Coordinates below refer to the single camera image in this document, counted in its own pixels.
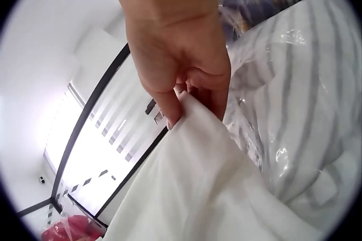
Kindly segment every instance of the black strip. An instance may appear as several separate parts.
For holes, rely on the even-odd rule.
[[[50,201],[54,207],[54,209],[58,212],[58,214],[62,213],[63,207],[53,198],[50,198]]]
[[[39,210],[40,208],[43,208],[43,207],[45,207],[45,206],[47,206],[49,204],[51,204],[50,198],[46,199],[45,201],[39,202],[36,205],[30,206],[30,207],[28,207],[28,208],[26,208],[26,209],[24,209],[24,210],[22,210],[20,212],[17,212],[17,215],[19,217],[25,216],[27,214],[30,214],[30,213],[36,211],[36,210]]]
[[[92,219],[94,219],[97,223],[101,224],[103,227],[108,228],[108,225],[97,219],[94,215],[92,215],[87,209],[85,209],[75,198],[68,194],[68,197],[73,201],[83,212],[87,213]]]
[[[66,149],[64,150],[61,163],[59,164],[57,175],[55,176],[53,190],[51,192],[51,198],[55,199],[55,196],[57,195],[57,190],[59,183],[62,179],[62,175],[64,172],[64,169],[66,167],[67,161],[69,159],[69,156],[72,152],[72,149],[74,147],[74,144],[80,134],[80,131],[82,130],[85,122],[87,121],[94,105],[98,101],[99,97],[103,93],[103,90],[107,87],[109,81],[111,81],[114,74],[117,72],[118,68],[122,65],[124,60],[127,58],[127,56],[130,54],[130,48],[128,47],[128,43],[123,47],[123,49],[119,52],[119,54],[116,56],[112,64],[109,66],[109,68],[106,70],[104,75],[102,76],[101,80],[97,84],[96,88],[90,95],[87,103],[85,104],[82,113],[79,116],[79,119],[74,126],[74,129],[72,131],[72,134],[68,140]]]
[[[122,187],[127,183],[129,178],[136,172],[136,170],[142,165],[143,161],[150,155],[150,153],[153,151],[153,149],[157,146],[157,144],[161,141],[161,139],[165,136],[168,129],[167,127],[164,127],[164,129],[159,133],[159,135],[155,138],[155,140],[152,142],[152,144],[148,147],[146,152],[141,156],[141,158],[137,161],[135,166],[131,169],[131,171],[127,174],[127,176],[123,179],[123,181],[119,184],[117,189],[112,193],[112,195],[109,197],[109,199],[103,204],[101,209],[96,213],[95,217],[98,218],[98,216],[104,211],[104,209],[108,206],[108,204],[113,200],[113,198],[118,194],[118,192],[122,189]]]

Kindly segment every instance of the gray stripe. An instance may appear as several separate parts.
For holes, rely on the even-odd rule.
[[[354,99],[353,99],[353,104],[352,104],[352,114],[351,114],[351,119],[354,123],[357,123],[357,117],[358,117],[358,107],[359,107],[359,102],[358,102],[358,59],[357,59],[357,44],[354,40],[354,37],[352,35],[352,33],[350,33],[350,37],[352,38],[352,45],[353,45],[353,77],[354,77]]]
[[[262,32],[262,30],[264,29],[264,27],[260,27],[260,29],[258,30],[256,36],[255,36],[255,39],[253,40],[253,44],[254,44],[254,48],[253,48],[253,62],[252,62],[252,66],[253,66],[253,69],[254,69],[254,72],[255,72],[255,78],[257,79],[258,81],[258,86],[263,86],[265,85],[265,81],[263,78],[261,78],[260,76],[260,73],[258,71],[258,65],[256,64],[256,57],[255,57],[255,45],[257,43],[257,40]]]
[[[272,78],[275,77],[275,71],[274,71],[274,67],[273,67],[273,63],[272,63],[272,56],[271,56],[271,51],[272,51],[272,38],[273,38],[273,34],[274,34],[274,31],[275,31],[275,27],[277,26],[277,22],[278,22],[278,19],[279,19],[279,16],[274,16],[274,21],[273,21],[273,25],[271,26],[271,29],[270,29],[270,34],[269,34],[269,37],[268,37],[268,41],[266,43],[266,46],[265,46],[265,50],[267,51],[268,53],[268,61],[267,61],[267,65],[268,65],[268,69],[269,69],[269,72],[272,76]]]
[[[290,21],[288,25],[288,29],[294,29],[294,8],[290,10]],[[289,104],[289,95],[290,95],[290,85],[292,81],[292,72],[293,72],[293,45],[292,40],[286,43],[286,65],[285,65],[285,78],[282,87],[282,107],[281,107],[281,124],[277,131],[274,140],[274,150],[276,153],[280,147],[281,139],[285,133],[287,121],[288,121],[288,104]]]
[[[269,98],[269,85],[264,86],[264,102],[265,102],[265,145],[264,145],[264,152],[265,152],[265,158],[263,161],[263,171],[267,170],[267,172],[270,171],[270,156],[269,156],[269,112],[270,112],[270,98]]]
[[[259,148],[260,148],[261,161],[264,162],[264,156],[265,156],[264,144],[263,144],[263,142],[261,141],[260,134],[259,134],[258,118],[257,118],[256,110],[255,110],[254,98],[253,98],[252,108],[253,108],[253,119],[254,119],[254,133],[255,133],[255,138],[256,138],[256,141],[257,141],[257,143],[258,143],[258,145],[259,145]]]
[[[314,118],[314,110],[317,104],[317,97],[318,97],[318,88],[319,88],[319,60],[320,60],[320,51],[319,51],[319,42],[318,42],[318,35],[316,30],[316,18],[314,15],[313,7],[309,1],[305,2],[308,10],[309,10],[309,17],[311,22],[311,45],[312,45],[312,65],[311,65],[311,78],[309,84],[309,105],[307,111],[307,118],[305,119],[303,132],[301,135],[301,140],[299,146],[296,151],[295,159],[293,162],[293,166],[289,174],[286,176],[285,184],[283,186],[283,190],[280,194],[280,198],[285,197],[288,188],[291,186],[292,182],[294,181],[299,161],[302,155],[305,152],[307,143],[310,138],[311,130],[312,130],[312,123]]]
[[[272,64],[272,38],[273,38],[273,34],[275,31],[275,27],[277,25],[279,16],[274,16],[273,19],[269,19],[269,20],[273,20],[273,23],[271,25],[270,31],[269,31],[269,36],[265,45],[265,51],[266,51],[266,55],[267,55],[267,65],[268,65],[268,69],[269,72],[271,74],[271,77],[274,78],[275,77],[275,71],[273,68],[273,64]],[[263,170],[267,170],[270,171],[270,156],[269,156],[269,112],[270,112],[270,98],[269,98],[269,85],[266,84],[264,86],[264,102],[265,102],[265,127],[266,127],[266,133],[265,133],[265,145],[264,145],[264,152],[265,152],[265,159],[263,161]]]
[[[331,19],[332,29],[335,35],[335,54],[336,54],[336,80],[337,80],[337,101],[341,105],[342,100],[342,40],[336,21],[336,17],[331,10],[331,6],[328,0],[323,0],[324,6],[326,7],[327,14]]]

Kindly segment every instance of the fingernail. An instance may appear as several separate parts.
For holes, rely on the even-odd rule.
[[[167,120],[167,125],[166,125],[166,126],[167,126],[167,129],[168,129],[168,130],[171,130],[172,127],[173,127],[173,126],[171,125],[171,122],[169,122],[168,120]]]

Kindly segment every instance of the glass pane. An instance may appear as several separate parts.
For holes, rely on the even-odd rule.
[[[22,217],[31,232],[40,239],[40,235],[51,225],[61,220],[61,215],[53,205],[47,205]]]
[[[95,215],[165,126],[128,56],[80,132],[57,198],[70,193]]]

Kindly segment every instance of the fingers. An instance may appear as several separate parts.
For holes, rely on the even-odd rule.
[[[198,100],[222,121],[226,110],[230,76],[211,75],[199,68],[191,68],[188,77],[188,84],[198,89]]]
[[[187,90],[187,85],[185,82],[181,84],[176,84],[175,89],[180,94],[181,92]]]
[[[167,117],[171,129],[176,122],[181,118],[182,107],[178,100],[175,91],[170,90],[168,92],[153,92],[149,91],[149,94],[155,99],[156,103],[160,107],[162,113]]]

